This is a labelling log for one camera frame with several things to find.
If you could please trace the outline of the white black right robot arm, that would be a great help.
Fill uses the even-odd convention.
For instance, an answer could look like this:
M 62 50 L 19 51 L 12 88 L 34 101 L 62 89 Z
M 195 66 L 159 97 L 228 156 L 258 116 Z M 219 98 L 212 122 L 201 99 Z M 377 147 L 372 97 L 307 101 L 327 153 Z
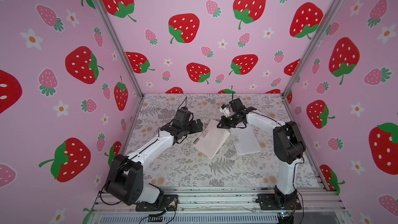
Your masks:
M 295 167 L 298 163 L 304 163 L 303 154 L 306 150 L 298 124 L 294 121 L 278 121 L 257 112 L 243 112 L 229 117 L 222 116 L 217 127 L 237 128 L 240 123 L 246 127 L 253 125 L 273 138 L 274 153 L 279 159 L 275 192 L 284 196 L 294 193 Z

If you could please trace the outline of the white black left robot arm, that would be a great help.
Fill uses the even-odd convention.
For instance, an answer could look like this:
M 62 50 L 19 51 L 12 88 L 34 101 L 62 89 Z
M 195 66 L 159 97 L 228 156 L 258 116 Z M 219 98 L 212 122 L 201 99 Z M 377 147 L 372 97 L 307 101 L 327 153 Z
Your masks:
M 146 168 L 165 150 L 188 135 L 203 131 L 200 119 L 181 123 L 173 120 L 158 130 L 158 134 L 143 147 L 126 156 L 117 155 L 112 161 L 104 191 L 126 205 L 147 203 L 160 206 L 163 191 L 153 185 L 144 184 Z

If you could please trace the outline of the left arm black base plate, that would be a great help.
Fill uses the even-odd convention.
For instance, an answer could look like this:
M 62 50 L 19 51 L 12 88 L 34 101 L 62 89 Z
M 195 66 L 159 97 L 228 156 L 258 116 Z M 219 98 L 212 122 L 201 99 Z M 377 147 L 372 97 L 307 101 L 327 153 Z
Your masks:
M 178 205 L 178 195 L 160 195 L 155 203 L 140 202 L 136 204 L 137 212 L 173 211 Z

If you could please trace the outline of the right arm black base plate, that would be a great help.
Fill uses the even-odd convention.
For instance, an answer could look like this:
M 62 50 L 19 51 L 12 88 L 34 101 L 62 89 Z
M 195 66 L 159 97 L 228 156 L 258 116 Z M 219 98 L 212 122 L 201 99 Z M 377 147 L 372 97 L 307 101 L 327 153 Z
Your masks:
M 301 202 L 295 192 L 290 195 L 258 194 L 255 202 L 264 211 L 293 211 L 302 209 Z

